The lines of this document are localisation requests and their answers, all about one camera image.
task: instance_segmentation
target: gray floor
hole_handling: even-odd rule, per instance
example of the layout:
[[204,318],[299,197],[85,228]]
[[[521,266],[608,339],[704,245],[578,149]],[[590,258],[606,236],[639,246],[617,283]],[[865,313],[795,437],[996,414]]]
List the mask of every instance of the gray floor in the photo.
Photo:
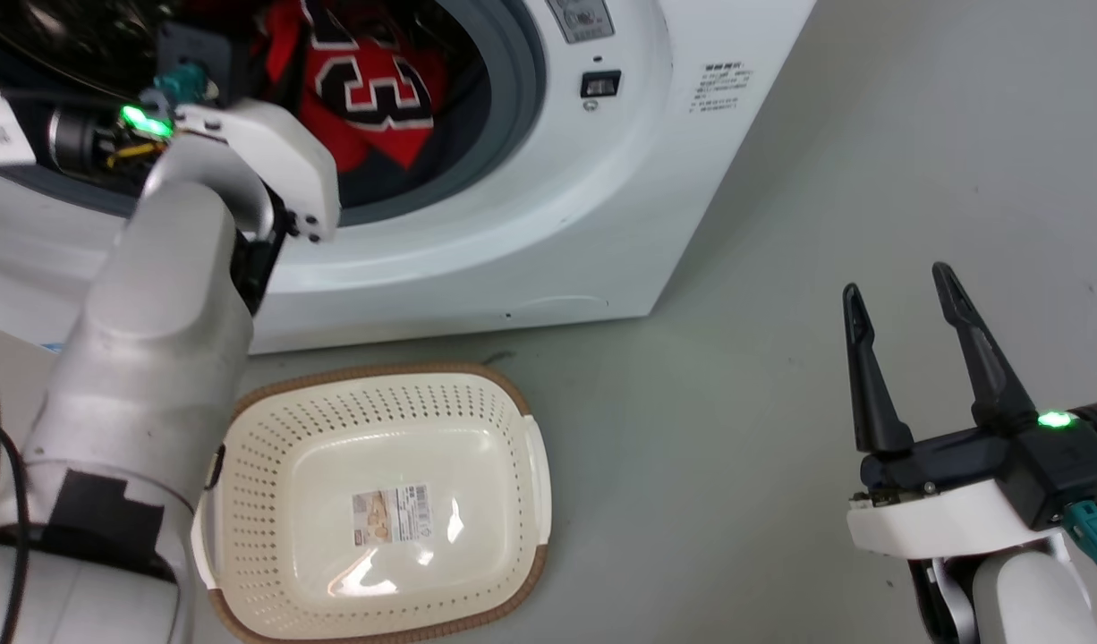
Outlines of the gray floor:
[[524,389],[548,567],[450,642],[924,642],[905,564],[844,522],[839,291],[862,286],[916,436],[961,429],[937,259],[1039,405],[1097,400],[1097,0],[819,0],[654,317],[268,355],[245,388],[455,359]]

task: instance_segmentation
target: white washing machine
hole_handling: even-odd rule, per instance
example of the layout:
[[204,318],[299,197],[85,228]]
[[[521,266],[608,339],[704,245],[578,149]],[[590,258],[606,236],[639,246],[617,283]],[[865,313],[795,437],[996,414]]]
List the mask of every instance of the white washing machine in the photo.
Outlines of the white washing machine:
[[[253,351],[647,315],[813,1],[439,0],[488,70],[478,137],[331,244],[289,239]],[[581,97],[602,72],[617,93]],[[133,204],[0,170],[0,329],[63,341]]]

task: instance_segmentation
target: red jersey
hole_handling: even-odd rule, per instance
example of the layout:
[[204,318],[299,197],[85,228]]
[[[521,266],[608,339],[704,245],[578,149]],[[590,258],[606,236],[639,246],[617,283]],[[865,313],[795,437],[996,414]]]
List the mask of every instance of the red jersey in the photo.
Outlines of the red jersey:
[[308,25],[298,121],[330,150],[338,172],[364,162],[373,146],[409,168],[433,133],[445,97],[445,64],[419,50],[380,4],[351,2],[332,12],[328,0],[275,0],[267,13],[267,74],[278,82],[296,60]]

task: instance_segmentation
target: green led indicator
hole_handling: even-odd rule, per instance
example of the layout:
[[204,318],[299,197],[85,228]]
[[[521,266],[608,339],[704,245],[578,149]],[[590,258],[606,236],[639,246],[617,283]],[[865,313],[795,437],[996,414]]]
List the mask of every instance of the green led indicator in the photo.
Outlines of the green led indicator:
[[163,123],[158,121],[158,118],[150,118],[147,113],[135,105],[124,105],[120,114],[123,115],[124,121],[139,132],[147,132],[147,134],[162,136],[163,138],[173,134],[173,127],[171,127],[170,123]]
[[1073,423],[1073,416],[1065,411],[1047,411],[1038,417],[1038,423],[1047,428],[1064,429]]

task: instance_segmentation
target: white plastic basket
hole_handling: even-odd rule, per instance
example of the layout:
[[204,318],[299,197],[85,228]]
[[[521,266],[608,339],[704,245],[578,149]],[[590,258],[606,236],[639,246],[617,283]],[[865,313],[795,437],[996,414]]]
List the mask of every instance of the white plastic basket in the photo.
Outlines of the white plastic basket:
[[487,368],[260,389],[218,461],[192,547],[216,612],[247,642],[446,635],[514,610],[540,578],[544,443]]

